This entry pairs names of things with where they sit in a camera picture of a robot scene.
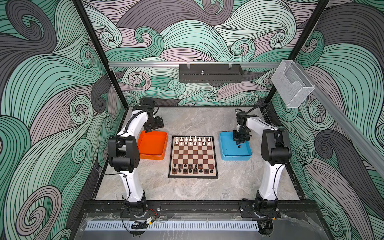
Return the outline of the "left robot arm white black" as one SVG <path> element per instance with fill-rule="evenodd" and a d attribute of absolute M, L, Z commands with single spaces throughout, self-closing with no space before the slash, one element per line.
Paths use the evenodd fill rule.
<path fill-rule="evenodd" d="M 147 210 L 145 191 L 136 171 L 141 159 L 138 137 L 141 130 L 149 133 L 164 127 L 163 119 L 156 115 L 158 109 L 154 99 L 142 99 L 133 107 L 126 125 L 108 139 L 109 164 L 121 176 L 126 191 L 123 201 L 127 208 Z"/>

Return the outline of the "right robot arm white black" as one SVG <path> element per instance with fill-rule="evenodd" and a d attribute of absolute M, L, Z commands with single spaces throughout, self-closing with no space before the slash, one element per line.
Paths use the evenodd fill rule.
<path fill-rule="evenodd" d="M 278 186 L 282 171 L 292 157 L 289 133 L 266 123 L 261 117 L 235 109 L 238 129 L 233 131 L 233 140 L 237 146 L 250 141 L 251 132 L 261 136 L 260 153 L 264 160 L 262 184 L 255 199 L 256 210 L 275 209 L 278 205 Z"/>

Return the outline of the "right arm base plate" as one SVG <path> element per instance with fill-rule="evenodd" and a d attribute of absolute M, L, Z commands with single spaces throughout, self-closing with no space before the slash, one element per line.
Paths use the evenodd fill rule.
<path fill-rule="evenodd" d="M 279 210 L 277 210 L 278 201 L 240 201 L 239 207 L 242 218 L 253 219 L 277 219 L 281 217 Z"/>

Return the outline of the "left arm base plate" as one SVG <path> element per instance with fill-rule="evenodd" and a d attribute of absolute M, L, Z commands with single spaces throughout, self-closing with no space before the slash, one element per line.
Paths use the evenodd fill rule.
<path fill-rule="evenodd" d="M 126 202 L 123 203 L 121 217 L 123 219 L 147 219 L 149 217 L 158 218 L 161 211 L 161 202 Z"/>

